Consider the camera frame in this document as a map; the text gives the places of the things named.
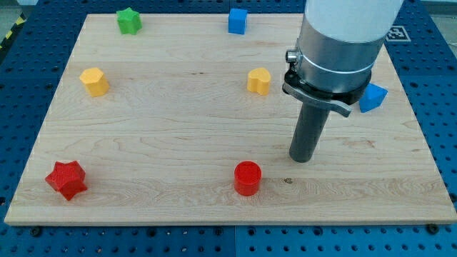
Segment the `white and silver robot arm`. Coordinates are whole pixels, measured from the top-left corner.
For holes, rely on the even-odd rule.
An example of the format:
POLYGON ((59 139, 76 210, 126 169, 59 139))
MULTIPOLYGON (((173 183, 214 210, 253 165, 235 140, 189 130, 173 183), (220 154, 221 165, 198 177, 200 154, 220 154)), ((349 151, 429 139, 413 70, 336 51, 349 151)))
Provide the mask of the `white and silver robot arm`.
POLYGON ((371 69, 402 0, 308 0, 290 65, 286 94, 348 116, 371 79, 371 69))

